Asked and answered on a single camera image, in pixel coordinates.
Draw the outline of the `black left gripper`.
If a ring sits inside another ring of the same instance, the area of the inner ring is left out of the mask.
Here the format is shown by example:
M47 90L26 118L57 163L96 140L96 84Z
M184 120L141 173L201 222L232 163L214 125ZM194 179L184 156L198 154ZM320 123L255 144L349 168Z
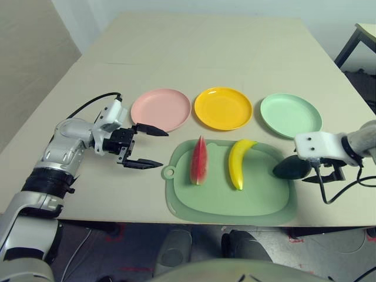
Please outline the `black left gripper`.
M108 152L118 156L118 164L123 167L131 169L153 169L163 166L163 163L155 162L147 159L129 160L135 141L133 137L136 132L143 132L151 136L168 136L169 134L158 127L152 125L146 125L137 123L131 128L120 128L114 130L110 138L103 140L102 149L104 152Z

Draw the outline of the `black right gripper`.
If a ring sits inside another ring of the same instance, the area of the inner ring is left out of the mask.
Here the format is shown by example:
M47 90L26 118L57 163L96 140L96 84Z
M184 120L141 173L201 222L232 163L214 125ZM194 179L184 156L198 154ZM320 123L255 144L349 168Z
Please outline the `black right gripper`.
M329 183L334 181L343 181L345 180L342 167L346 166L347 164L342 160L335 160L335 159L328 159L328 158L321 158L320 163L324 165L324 167L333 167L334 171L327 176L311 176L303 179L304 182L309 183Z

